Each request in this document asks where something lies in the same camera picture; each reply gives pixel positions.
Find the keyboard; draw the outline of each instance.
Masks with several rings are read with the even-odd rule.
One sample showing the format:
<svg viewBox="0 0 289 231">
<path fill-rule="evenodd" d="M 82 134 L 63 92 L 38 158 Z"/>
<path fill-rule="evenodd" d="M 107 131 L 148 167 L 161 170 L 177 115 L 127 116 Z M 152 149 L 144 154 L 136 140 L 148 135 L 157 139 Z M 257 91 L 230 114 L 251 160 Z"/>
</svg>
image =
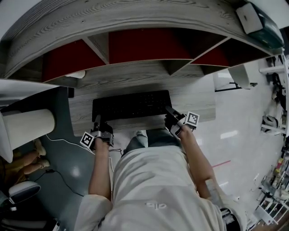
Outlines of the keyboard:
<svg viewBox="0 0 289 231">
<path fill-rule="evenodd" d="M 166 106 L 172 107 L 167 90 L 95 99 L 92 121 L 97 115 L 105 121 L 163 115 L 167 114 Z"/>
</svg>

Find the white shirt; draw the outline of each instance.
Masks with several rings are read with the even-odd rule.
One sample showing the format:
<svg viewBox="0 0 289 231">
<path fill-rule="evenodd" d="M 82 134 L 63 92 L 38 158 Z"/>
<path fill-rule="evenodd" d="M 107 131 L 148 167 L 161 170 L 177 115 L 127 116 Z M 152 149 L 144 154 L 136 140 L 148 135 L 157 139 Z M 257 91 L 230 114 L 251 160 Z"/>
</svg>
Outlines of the white shirt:
<svg viewBox="0 0 289 231">
<path fill-rule="evenodd" d="M 242 208 L 226 195 L 231 209 L 246 229 Z M 75 231 L 223 231 L 220 210 L 199 197 L 186 156 L 179 147 L 140 148 L 128 152 L 114 172 L 112 203 L 86 195 Z"/>
</svg>

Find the jeans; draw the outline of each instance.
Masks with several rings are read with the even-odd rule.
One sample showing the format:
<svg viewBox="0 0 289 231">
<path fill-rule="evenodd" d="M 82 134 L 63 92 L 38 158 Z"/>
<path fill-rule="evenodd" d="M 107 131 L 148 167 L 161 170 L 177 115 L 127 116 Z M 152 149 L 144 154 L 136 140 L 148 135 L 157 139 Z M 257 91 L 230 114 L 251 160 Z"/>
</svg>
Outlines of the jeans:
<svg viewBox="0 0 289 231">
<path fill-rule="evenodd" d="M 146 130 L 146 134 L 148 136 L 147 138 L 141 134 L 132 138 L 122 156 L 138 148 L 162 147 L 170 145 L 182 148 L 181 142 L 177 138 L 173 137 L 166 129 Z"/>
</svg>

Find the white floor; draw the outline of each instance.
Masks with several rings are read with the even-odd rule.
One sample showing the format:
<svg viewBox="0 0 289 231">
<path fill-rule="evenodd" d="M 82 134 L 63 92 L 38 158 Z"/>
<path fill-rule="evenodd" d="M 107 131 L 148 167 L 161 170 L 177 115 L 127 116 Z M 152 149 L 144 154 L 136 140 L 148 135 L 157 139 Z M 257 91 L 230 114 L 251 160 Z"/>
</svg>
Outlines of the white floor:
<svg viewBox="0 0 289 231">
<path fill-rule="evenodd" d="M 246 64 L 251 82 L 258 85 L 251 90 L 239 89 L 217 92 L 216 120 L 199 123 L 194 131 L 197 141 L 214 171 L 219 185 L 228 195 L 237 198 L 247 212 L 253 212 L 260 191 L 257 189 L 263 176 L 276 164 L 283 145 L 281 135 L 272 136 L 261 132 L 264 110 L 270 103 L 271 88 L 259 73 L 258 62 Z M 215 87 L 228 88 L 232 82 L 223 71 L 214 75 Z M 124 149 L 129 142 L 127 134 L 115 134 L 115 148 Z M 111 152 L 113 166 L 120 154 Z"/>
</svg>

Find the red shelf panel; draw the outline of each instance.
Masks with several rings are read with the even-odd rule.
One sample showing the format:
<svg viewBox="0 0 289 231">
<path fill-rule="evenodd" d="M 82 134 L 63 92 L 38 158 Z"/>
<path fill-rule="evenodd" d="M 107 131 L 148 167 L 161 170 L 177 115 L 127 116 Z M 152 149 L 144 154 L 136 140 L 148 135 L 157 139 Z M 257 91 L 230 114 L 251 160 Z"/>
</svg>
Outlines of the red shelf panel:
<svg viewBox="0 0 289 231">
<path fill-rule="evenodd" d="M 78 40 L 44 54 L 42 82 L 103 65 L 97 54 L 83 40 Z"/>
<path fill-rule="evenodd" d="M 173 29 L 133 29 L 109 33 L 111 64 L 163 59 L 192 59 Z"/>
<path fill-rule="evenodd" d="M 229 67 L 229 61 L 221 47 L 216 47 L 192 62 L 200 65 L 217 65 Z"/>
</svg>

